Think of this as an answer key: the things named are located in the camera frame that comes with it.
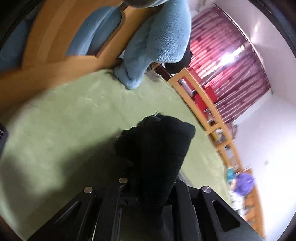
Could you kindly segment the white patterned pillow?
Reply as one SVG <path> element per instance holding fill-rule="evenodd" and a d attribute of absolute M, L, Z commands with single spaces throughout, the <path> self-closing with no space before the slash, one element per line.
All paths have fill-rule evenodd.
<path fill-rule="evenodd" d="M 230 205 L 231 207 L 242 217 L 245 219 L 246 216 L 246 208 L 245 208 L 245 199 L 243 196 L 239 195 L 238 193 L 229 190 L 228 191 L 230 196 Z"/>

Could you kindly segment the light blue fleece blanket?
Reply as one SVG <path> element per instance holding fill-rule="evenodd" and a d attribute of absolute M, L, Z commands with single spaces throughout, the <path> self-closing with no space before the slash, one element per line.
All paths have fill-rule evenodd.
<path fill-rule="evenodd" d="M 125 1 L 134 8 L 160 10 L 145 20 L 132 36 L 123 54 L 123 62 L 113 73 L 126 87 L 133 90 L 141 82 L 148 66 L 154 63 L 177 63 L 189 45 L 191 15 L 187 1 Z M 95 10 L 75 34 L 67 56 L 98 53 L 121 22 L 121 12 L 114 6 Z"/>

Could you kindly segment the purple plush toy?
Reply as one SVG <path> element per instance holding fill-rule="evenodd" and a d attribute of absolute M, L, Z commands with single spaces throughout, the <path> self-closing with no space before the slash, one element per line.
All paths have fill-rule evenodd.
<path fill-rule="evenodd" d="M 254 188 L 254 178 L 251 174 L 242 172 L 236 175 L 234 191 L 240 196 L 248 195 Z"/>

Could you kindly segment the black garment on footboard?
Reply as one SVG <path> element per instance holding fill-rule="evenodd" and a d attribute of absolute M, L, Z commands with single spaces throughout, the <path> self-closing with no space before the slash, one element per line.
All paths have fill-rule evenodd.
<path fill-rule="evenodd" d="M 177 63 L 165 63 L 165 69 L 170 74 L 176 74 L 180 72 L 183 68 L 187 68 L 191 63 L 191 58 L 193 53 L 190 50 L 190 42 L 187 45 L 187 49 L 184 56 Z"/>

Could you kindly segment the pink red curtain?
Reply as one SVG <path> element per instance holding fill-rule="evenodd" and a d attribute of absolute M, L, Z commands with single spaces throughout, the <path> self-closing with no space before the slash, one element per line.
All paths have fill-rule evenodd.
<path fill-rule="evenodd" d="M 270 89 L 264 68 L 241 30 L 217 6 L 192 19 L 189 72 L 210 87 L 225 123 L 240 117 Z"/>

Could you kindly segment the green bed blanket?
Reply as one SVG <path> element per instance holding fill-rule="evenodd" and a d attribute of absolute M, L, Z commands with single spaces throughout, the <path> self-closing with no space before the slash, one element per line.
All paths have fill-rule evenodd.
<path fill-rule="evenodd" d="M 195 126 L 182 174 L 229 202 L 224 164 L 177 92 L 147 76 L 127 90 L 111 71 L 101 70 L 1 114 L 9 133 L 1 156 L 4 221 L 26 240 L 86 186 L 106 185 L 115 175 L 116 136 L 155 113 Z"/>

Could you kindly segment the teal patterned cushion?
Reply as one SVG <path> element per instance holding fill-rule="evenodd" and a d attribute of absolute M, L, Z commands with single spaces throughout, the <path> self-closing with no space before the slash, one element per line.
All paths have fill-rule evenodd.
<path fill-rule="evenodd" d="M 233 180 L 236 179 L 236 176 L 235 176 L 235 171 L 233 169 L 233 167 L 227 167 L 226 169 L 226 182 L 228 184 L 232 183 Z"/>

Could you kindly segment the black pants with grey stripe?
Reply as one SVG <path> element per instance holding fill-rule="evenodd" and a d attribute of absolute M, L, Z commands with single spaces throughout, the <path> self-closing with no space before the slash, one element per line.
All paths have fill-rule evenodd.
<path fill-rule="evenodd" d="M 171 240 L 173 228 L 166 201 L 195 136 L 194 125 L 156 113 L 123 130 L 115 153 L 127 179 L 121 195 L 136 240 Z"/>

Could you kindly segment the wooden bed frame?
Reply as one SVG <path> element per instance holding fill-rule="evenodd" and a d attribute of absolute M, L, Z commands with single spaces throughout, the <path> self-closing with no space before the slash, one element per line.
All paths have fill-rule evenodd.
<path fill-rule="evenodd" d="M 66 54 L 75 34 L 89 15 L 98 8 L 118 8 L 119 5 L 120 1 L 45 1 L 25 41 L 20 66 L 1 72 L 1 114 L 21 106 L 47 90 L 71 83 L 86 75 L 109 70 L 114 76 L 113 70 L 120 63 L 119 55 L 142 23 L 157 13 L 161 9 L 160 6 L 145 9 L 128 6 L 120 11 L 119 26 L 98 53 L 85 56 Z M 106 185 L 92 188 L 107 187 L 123 177 L 122 168 L 115 156 L 114 144 L 113 152 L 114 177 Z M 1 223 L 8 226 L 16 238 L 23 240 L 2 216 Z"/>

